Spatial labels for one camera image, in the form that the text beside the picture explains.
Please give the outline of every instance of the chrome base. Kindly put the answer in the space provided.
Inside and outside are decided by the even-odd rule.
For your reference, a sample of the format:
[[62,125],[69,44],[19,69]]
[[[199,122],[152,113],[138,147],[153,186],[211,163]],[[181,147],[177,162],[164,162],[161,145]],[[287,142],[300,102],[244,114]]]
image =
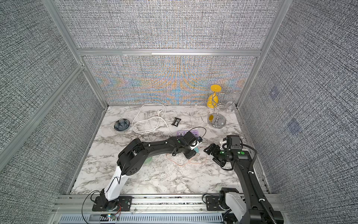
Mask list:
[[221,114],[212,113],[208,116],[208,123],[214,128],[223,128],[226,125],[226,119]]

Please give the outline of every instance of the orange wire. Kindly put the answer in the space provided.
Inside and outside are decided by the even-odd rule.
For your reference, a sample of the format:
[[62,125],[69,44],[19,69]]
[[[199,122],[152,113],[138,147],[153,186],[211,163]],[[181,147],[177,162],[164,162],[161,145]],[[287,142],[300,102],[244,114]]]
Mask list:
[[172,161],[173,163],[177,164],[177,165],[180,166],[180,167],[185,166],[185,165],[187,165],[188,163],[191,163],[191,164],[204,164],[204,163],[206,163],[207,157],[205,157],[205,162],[203,162],[203,163],[192,163],[192,162],[191,162],[191,160],[192,160],[193,158],[199,157],[199,156],[200,156],[200,154],[198,153],[198,155],[195,155],[195,156],[191,157],[191,158],[187,161],[187,163],[185,163],[185,164],[183,164],[183,165],[180,165],[180,164],[177,164],[175,161],[171,160],[170,158],[168,158],[168,154],[165,154],[165,157],[166,157],[167,159],[169,159],[170,161]]
[[121,203],[119,203],[119,210],[118,210],[118,212],[119,212],[119,216],[121,216],[121,208],[122,208]]

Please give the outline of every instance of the electrical socket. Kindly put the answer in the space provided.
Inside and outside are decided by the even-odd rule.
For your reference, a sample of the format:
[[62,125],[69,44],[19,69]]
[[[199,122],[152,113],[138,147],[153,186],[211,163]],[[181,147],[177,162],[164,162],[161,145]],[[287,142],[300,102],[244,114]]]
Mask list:
[[[189,130],[180,130],[176,132],[177,136],[184,136]],[[195,137],[199,137],[198,130],[191,130],[190,131]]]

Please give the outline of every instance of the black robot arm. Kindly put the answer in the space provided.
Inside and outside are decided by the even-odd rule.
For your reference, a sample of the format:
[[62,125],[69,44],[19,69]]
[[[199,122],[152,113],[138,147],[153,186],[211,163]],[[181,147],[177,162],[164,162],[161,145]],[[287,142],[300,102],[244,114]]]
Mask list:
[[[221,149],[220,146],[216,144],[211,144],[204,152],[212,155],[214,157],[213,161],[221,168],[225,166],[226,162],[230,162],[239,178],[246,203],[246,212],[243,214],[241,220],[239,220],[239,223],[283,224],[284,220],[281,212],[273,210],[260,187],[253,169],[254,159],[251,158],[248,151],[243,150],[243,146],[247,145],[242,143],[238,135],[228,135],[223,141],[226,141],[226,144],[223,145],[224,149]],[[219,193],[219,203],[224,209],[230,208],[226,204],[226,194],[230,192],[238,193],[236,189],[232,188],[222,188]]]
[[138,172],[146,158],[151,156],[165,153],[175,156],[177,153],[183,153],[190,159],[196,153],[193,149],[202,141],[201,137],[197,138],[191,132],[159,142],[141,142],[136,138],[119,153],[117,165],[121,168],[122,174],[129,176]]

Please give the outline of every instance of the red wire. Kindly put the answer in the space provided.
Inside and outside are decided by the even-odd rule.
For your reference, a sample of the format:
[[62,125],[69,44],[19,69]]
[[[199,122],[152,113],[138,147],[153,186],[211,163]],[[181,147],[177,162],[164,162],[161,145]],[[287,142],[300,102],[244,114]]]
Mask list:
[[119,203],[119,210],[118,210],[118,212],[119,212],[119,216],[121,215],[121,208],[122,208],[121,203]]

